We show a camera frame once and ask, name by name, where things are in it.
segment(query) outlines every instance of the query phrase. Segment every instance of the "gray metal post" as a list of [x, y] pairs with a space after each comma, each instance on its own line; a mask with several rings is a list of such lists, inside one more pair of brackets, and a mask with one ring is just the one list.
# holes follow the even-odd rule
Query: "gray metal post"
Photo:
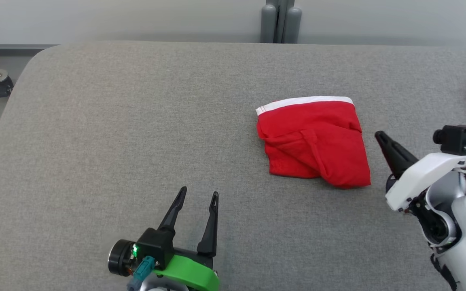
[[285, 28], [283, 31], [283, 44], [297, 44], [299, 35], [299, 24], [301, 22], [301, 9], [292, 7], [287, 10]]
[[274, 42], [277, 14], [278, 10], [272, 4], [267, 4], [266, 6], [262, 7], [260, 42], [265, 44], [272, 44]]

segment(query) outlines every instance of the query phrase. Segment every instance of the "gray table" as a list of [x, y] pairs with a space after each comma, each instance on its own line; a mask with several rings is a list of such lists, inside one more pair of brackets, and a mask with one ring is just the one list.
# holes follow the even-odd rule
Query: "gray table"
[[[268, 173], [255, 108], [312, 95], [354, 101], [372, 186]], [[445, 124], [466, 124], [466, 48], [49, 48], [0, 121], [0, 290], [124, 290], [109, 249], [157, 226], [186, 185], [174, 245], [196, 248], [217, 190], [222, 290], [447, 291], [416, 220], [385, 202], [373, 138], [423, 156]]]

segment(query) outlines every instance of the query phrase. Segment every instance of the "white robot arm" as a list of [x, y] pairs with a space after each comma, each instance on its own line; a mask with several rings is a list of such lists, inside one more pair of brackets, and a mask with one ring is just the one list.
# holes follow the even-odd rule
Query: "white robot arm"
[[386, 184], [390, 208], [418, 218], [434, 267], [453, 291], [466, 291], [466, 127], [436, 131], [442, 153], [421, 160], [383, 131], [375, 138], [392, 170]]

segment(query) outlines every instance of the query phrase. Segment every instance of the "red garment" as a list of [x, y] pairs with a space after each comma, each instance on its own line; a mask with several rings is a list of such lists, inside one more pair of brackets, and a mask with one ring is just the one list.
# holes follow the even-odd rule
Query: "red garment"
[[350, 98], [291, 98], [256, 112], [271, 174], [322, 177], [341, 188], [371, 184], [361, 127]]

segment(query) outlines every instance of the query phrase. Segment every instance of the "teal connector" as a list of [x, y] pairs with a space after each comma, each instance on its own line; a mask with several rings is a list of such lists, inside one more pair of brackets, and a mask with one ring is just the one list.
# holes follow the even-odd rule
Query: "teal connector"
[[127, 291], [139, 291], [141, 289], [141, 284], [143, 284], [146, 277], [152, 273], [155, 266], [156, 261], [154, 258], [146, 256], [134, 271], [132, 279], [127, 283]]

